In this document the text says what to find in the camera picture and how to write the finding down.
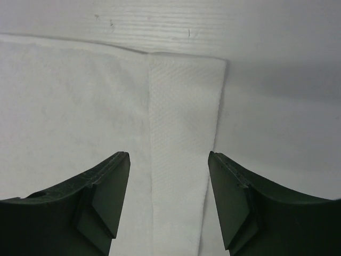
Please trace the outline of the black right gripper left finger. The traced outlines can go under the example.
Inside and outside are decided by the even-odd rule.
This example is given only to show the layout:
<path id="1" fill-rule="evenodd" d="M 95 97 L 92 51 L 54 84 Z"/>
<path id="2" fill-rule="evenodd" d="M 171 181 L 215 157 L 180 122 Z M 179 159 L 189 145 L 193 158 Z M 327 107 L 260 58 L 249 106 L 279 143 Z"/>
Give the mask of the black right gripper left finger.
<path id="1" fill-rule="evenodd" d="M 117 236 L 130 158 L 95 167 L 26 198 L 1 201 L 1 255 L 108 255 Z"/>

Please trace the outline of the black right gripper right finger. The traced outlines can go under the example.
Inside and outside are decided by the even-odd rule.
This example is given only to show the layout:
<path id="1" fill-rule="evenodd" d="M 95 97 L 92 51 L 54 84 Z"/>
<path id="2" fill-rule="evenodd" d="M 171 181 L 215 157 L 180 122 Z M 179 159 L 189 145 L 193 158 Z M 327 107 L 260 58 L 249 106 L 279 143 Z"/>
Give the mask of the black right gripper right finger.
<path id="1" fill-rule="evenodd" d="M 208 167 L 231 255 L 340 255 L 340 200 L 286 188 L 221 153 Z"/>

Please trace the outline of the white terry towel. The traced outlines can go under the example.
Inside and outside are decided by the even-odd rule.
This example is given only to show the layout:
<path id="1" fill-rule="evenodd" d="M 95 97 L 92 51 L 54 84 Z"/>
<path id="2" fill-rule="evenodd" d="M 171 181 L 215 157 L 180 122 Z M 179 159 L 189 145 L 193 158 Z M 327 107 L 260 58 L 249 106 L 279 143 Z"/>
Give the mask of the white terry towel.
<path id="1" fill-rule="evenodd" d="M 1 36 L 1 198 L 118 151 L 131 171 L 111 255 L 197 255 L 227 63 Z"/>

